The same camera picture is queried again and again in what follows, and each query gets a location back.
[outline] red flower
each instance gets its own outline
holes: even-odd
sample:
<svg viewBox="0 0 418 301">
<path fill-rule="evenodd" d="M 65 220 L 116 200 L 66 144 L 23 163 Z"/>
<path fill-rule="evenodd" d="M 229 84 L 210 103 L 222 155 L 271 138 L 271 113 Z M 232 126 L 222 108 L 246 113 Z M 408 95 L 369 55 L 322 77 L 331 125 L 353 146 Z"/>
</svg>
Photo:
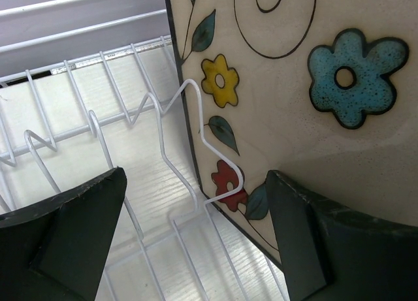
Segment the red flower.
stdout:
<svg viewBox="0 0 418 301">
<path fill-rule="evenodd" d="M 217 172 L 212 173 L 212 181 L 216 184 L 216 196 L 222 195 L 230 190 L 228 190 L 228 183 L 233 185 L 233 189 L 238 187 L 238 176 L 225 161 L 220 160 L 216 164 Z M 228 209 L 232 212 L 238 210 L 238 203 L 246 204 L 248 201 L 248 194 L 242 188 L 241 191 L 231 195 L 229 197 L 219 200 L 219 202 L 225 203 L 228 206 Z"/>
</svg>

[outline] ceramic tile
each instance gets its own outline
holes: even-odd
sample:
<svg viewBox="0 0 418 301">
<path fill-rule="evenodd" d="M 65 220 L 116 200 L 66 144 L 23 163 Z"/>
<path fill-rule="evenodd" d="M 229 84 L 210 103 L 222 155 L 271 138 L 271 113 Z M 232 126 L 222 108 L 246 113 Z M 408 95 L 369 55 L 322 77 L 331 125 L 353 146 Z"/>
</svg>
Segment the ceramic tile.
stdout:
<svg viewBox="0 0 418 301">
<path fill-rule="evenodd" d="M 278 169 L 376 217 L 418 226 L 417 0 L 167 0 L 179 77 L 206 135 L 244 173 L 217 205 L 276 263 L 265 193 Z M 238 184 L 185 111 L 201 189 Z"/>
</svg>

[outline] flower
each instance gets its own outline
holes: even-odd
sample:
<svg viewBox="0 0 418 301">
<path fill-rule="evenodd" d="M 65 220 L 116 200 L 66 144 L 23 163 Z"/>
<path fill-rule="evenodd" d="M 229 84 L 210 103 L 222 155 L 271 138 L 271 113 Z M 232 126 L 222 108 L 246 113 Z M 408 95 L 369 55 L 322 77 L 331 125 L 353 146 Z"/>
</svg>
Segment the flower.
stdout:
<svg viewBox="0 0 418 301">
<path fill-rule="evenodd" d="M 233 170 L 225 161 L 220 160 L 216 164 L 217 172 L 212 173 L 212 181 L 216 184 L 216 193 L 215 195 L 222 195 L 228 191 L 228 183 L 231 183 L 233 189 L 238 187 L 238 176 L 236 175 L 235 170 Z M 228 209 L 232 212 L 238 210 L 238 203 L 246 204 L 248 201 L 248 194 L 244 188 L 230 195 L 229 197 L 219 200 L 221 203 L 225 203 L 228 206 Z"/>
<path fill-rule="evenodd" d="M 408 56 L 408 45 L 401 39 L 367 43 L 362 31 L 343 30 L 332 46 L 317 46 L 309 55 L 311 102 L 320 112 L 332 112 L 343 127 L 357 129 L 368 114 L 392 108 L 396 89 L 389 77 Z"/>
<path fill-rule="evenodd" d="M 224 108 L 227 103 L 232 106 L 238 105 L 235 89 L 240 77 L 234 68 L 228 68 L 225 56 L 219 54 L 214 61 L 203 59 L 201 67 L 204 73 L 202 89 L 214 97 L 216 105 L 220 108 Z"/>
</svg>

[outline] yellow flower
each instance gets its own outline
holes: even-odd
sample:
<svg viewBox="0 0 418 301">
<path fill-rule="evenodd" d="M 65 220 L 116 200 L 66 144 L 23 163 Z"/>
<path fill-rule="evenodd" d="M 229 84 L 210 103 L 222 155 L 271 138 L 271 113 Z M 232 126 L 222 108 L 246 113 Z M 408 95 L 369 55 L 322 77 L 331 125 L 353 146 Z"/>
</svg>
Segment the yellow flower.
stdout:
<svg viewBox="0 0 418 301">
<path fill-rule="evenodd" d="M 202 89 L 205 93 L 214 97 L 216 105 L 224 108 L 227 103 L 232 106 L 238 105 L 236 87 L 240 77 L 234 68 L 228 68 L 225 56 L 219 54 L 214 61 L 204 59 L 202 61 L 204 79 Z"/>
</svg>

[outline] dish rack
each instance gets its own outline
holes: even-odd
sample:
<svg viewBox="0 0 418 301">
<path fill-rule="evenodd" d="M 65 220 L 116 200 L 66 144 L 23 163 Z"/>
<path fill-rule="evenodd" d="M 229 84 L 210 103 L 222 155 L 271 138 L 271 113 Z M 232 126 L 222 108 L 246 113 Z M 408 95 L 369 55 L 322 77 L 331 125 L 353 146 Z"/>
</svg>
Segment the dish rack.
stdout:
<svg viewBox="0 0 418 301">
<path fill-rule="evenodd" d="M 80 1 L 0 10 L 0 17 Z M 0 46 L 0 54 L 163 13 Z M 1 77 L 1 208 L 122 166 L 125 206 L 96 300 L 288 300 L 280 270 L 211 206 L 241 190 L 242 175 L 204 137 L 198 85 L 177 82 L 169 35 Z M 210 200 L 195 179 L 179 100 L 188 85 L 198 96 L 202 141 L 240 176 L 235 190 Z"/>
</svg>

